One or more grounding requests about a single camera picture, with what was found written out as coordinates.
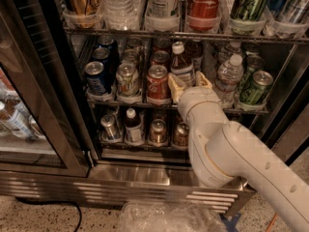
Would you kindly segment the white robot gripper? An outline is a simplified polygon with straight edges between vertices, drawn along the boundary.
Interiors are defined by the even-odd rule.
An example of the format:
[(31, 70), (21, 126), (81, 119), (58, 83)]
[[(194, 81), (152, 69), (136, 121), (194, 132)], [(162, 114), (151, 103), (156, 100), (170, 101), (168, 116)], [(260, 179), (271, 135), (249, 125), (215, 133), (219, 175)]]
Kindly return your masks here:
[(195, 85), (202, 87), (186, 89), (187, 85), (170, 72), (168, 86), (171, 98), (174, 104), (179, 103), (178, 111), (194, 136), (212, 136), (228, 119), (219, 105), (218, 96), (211, 89), (211, 82), (200, 71), (195, 75)]

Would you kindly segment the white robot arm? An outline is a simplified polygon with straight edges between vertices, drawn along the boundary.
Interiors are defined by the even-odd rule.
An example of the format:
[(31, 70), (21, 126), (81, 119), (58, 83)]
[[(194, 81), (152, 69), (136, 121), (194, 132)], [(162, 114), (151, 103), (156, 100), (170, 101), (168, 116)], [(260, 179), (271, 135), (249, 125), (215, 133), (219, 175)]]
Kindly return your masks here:
[(168, 86), (189, 127), (188, 153), (200, 183), (221, 188), (242, 177), (294, 232), (309, 232), (309, 186), (248, 128), (227, 118), (210, 82), (189, 87), (170, 73)]

